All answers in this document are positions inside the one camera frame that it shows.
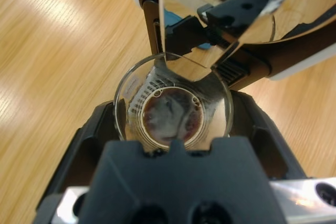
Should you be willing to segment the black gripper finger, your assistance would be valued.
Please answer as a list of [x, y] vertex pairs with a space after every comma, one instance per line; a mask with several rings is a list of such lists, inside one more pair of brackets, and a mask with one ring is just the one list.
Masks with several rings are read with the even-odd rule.
[[273, 120], [242, 92], [232, 91], [233, 124], [230, 136], [248, 138], [269, 179], [306, 179], [307, 176]]
[[117, 104], [97, 106], [79, 128], [36, 208], [36, 221], [125, 221], [126, 143]]

